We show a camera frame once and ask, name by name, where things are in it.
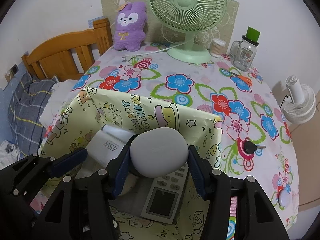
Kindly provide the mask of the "small grey round ball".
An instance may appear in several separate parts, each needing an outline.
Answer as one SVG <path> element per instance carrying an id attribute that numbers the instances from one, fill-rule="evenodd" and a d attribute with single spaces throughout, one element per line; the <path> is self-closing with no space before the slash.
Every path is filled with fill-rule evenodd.
<path id="1" fill-rule="evenodd" d="M 287 207 L 290 203 L 290 197 L 286 189 L 280 191 L 278 196 L 278 203 L 281 207 Z"/>

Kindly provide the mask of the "white 45W charger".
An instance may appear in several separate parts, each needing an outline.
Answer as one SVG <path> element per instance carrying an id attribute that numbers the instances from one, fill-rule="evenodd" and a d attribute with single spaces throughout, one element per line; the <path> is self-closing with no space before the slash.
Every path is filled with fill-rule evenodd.
<path id="1" fill-rule="evenodd" d="M 88 155 L 102 167 L 106 167 L 112 159 L 116 159 L 124 147 L 124 143 L 111 135 L 98 131 L 86 146 Z"/>

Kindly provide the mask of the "round beige pin cushion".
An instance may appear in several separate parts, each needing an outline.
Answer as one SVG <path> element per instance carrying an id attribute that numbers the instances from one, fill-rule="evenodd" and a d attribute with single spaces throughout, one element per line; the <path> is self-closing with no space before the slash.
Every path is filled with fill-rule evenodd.
<path id="1" fill-rule="evenodd" d="M 123 188 L 119 196 L 123 196 L 129 193 L 135 187 L 137 180 L 138 180 L 137 176 L 134 176 L 133 174 L 129 173 L 125 179 Z"/>

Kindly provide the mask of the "white square charger cube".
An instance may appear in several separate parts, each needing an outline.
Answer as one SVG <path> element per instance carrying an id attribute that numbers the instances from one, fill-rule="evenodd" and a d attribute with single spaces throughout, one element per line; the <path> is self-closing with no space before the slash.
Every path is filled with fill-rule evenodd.
<path id="1" fill-rule="evenodd" d="M 110 125 L 104 125 L 102 131 L 123 143 L 127 143 L 132 136 L 136 135 L 135 132 Z"/>

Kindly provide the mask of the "black car key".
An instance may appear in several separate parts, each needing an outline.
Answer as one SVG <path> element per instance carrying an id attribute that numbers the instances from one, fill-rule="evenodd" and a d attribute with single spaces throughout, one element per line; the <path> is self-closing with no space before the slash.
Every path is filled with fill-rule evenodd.
<path id="1" fill-rule="evenodd" d="M 265 146 L 256 145 L 251 141 L 244 142 L 244 152 L 247 154 L 254 154 L 257 150 L 264 149 Z"/>

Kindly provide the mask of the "white remote control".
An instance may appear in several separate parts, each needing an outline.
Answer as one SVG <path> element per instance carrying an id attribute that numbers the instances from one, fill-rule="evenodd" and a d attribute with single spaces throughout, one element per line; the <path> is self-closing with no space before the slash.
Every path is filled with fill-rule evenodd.
<path id="1" fill-rule="evenodd" d="M 155 178 L 140 216 L 160 223 L 172 224 L 184 193 L 188 164 L 170 174 Z"/>

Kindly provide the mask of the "white oval earbud case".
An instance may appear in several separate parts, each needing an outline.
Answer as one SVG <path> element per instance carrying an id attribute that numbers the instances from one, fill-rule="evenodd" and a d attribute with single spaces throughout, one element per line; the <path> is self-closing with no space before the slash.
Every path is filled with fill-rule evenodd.
<path id="1" fill-rule="evenodd" d="M 188 144 L 175 129 L 160 127 L 135 137 L 130 146 L 130 157 L 138 173 L 158 178 L 186 163 Z"/>

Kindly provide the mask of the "white cloth on bed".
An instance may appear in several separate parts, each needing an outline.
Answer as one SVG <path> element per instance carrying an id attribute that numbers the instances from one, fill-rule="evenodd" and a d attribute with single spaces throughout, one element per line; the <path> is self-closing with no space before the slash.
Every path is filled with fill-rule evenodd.
<path id="1" fill-rule="evenodd" d="M 76 96 L 76 92 L 71 92 L 72 88 L 76 85 L 76 80 L 66 80 L 56 83 L 52 87 L 52 94 L 40 115 L 39 121 L 41 125 L 48 129 L 60 117 L 66 107 Z"/>

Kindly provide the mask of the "blue plaid bedding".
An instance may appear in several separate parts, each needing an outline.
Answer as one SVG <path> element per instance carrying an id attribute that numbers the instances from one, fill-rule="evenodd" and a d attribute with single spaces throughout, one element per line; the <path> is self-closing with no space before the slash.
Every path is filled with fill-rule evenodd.
<path id="1" fill-rule="evenodd" d="M 39 149 L 46 132 L 40 123 L 40 116 L 56 83 L 56 77 L 40 80 L 26 72 L 13 91 L 8 120 L 13 142 L 20 150 L 21 158 L 37 153 Z"/>

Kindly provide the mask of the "floral tablecloth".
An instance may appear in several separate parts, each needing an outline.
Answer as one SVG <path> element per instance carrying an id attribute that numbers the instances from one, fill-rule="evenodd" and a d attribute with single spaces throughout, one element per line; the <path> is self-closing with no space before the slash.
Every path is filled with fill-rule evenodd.
<path id="1" fill-rule="evenodd" d="M 252 87 L 228 71 L 249 77 Z M 239 179 L 253 176 L 277 211 L 286 231 L 296 222 L 299 178 L 295 149 L 285 116 L 257 69 L 243 73 L 228 56 L 194 64 L 170 57 L 151 43 L 140 51 L 106 51 L 84 73 L 71 92 L 91 87 L 136 94 L 212 113 L 220 117 L 221 171 Z M 266 148 L 244 152 L 244 142 Z M 290 203 L 281 207 L 286 189 Z"/>

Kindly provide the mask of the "beige door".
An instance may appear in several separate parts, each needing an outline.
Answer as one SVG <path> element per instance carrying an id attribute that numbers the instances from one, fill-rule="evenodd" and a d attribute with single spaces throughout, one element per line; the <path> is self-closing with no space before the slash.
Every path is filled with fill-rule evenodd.
<path id="1" fill-rule="evenodd" d="M 319 112 L 289 126 L 299 173 L 299 211 L 319 206 Z"/>

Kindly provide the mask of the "white standing fan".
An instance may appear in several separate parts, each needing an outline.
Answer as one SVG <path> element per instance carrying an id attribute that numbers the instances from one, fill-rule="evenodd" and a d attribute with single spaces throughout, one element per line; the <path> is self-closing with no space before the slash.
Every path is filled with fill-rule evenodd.
<path id="1" fill-rule="evenodd" d="M 304 124 L 311 120 L 317 105 L 313 89 L 301 84 L 295 75 L 288 76 L 285 85 L 289 95 L 280 107 L 285 118 L 292 124 Z"/>

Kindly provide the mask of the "purple plush toy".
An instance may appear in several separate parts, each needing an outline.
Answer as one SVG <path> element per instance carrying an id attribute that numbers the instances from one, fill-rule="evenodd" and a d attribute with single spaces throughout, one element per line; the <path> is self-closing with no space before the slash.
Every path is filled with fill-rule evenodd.
<path id="1" fill-rule="evenodd" d="M 115 50 L 140 50 L 146 33 L 146 4 L 138 1 L 121 5 L 115 20 L 114 48 Z"/>

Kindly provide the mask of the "beige cartoon board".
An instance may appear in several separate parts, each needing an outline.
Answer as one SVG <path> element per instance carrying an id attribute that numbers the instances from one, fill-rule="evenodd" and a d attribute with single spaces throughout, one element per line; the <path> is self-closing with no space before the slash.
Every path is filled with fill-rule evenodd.
<path id="1" fill-rule="evenodd" d="M 108 18 L 110 22 L 111 32 L 115 32 L 115 20 L 118 14 L 118 9 L 121 5 L 126 3 L 133 3 L 137 1 L 143 1 L 146 4 L 147 22 L 144 27 L 146 33 L 146 43 L 168 43 L 184 41 L 185 33 L 180 33 L 169 29 L 161 24 L 159 20 L 152 13 L 148 0 L 101 0 L 101 7 L 103 15 Z M 236 16 L 238 13 L 240 3 L 235 0 L 227 0 L 227 9 L 223 19 L 218 25 L 207 31 L 198 33 L 195 36 L 194 42 L 204 46 L 204 48 L 210 48 L 210 44 L 214 38 L 225 41 L 226 45 L 224 51 L 227 51 L 229 43 L 231 41 Z"/>

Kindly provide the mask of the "glass jar mug green lid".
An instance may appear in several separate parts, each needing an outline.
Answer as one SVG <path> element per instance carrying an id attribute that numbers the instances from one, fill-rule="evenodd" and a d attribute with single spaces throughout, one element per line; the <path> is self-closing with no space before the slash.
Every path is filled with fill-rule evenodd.
<path id="1" fill-rule="evenodd" d="M 249 70 L 259 46 L 259 36 L 259 31 L 248 27 L 247 33 L 242 35 L 242 40 L 232 43 L 229 53 L 233 66 L 244 72 Z"/>

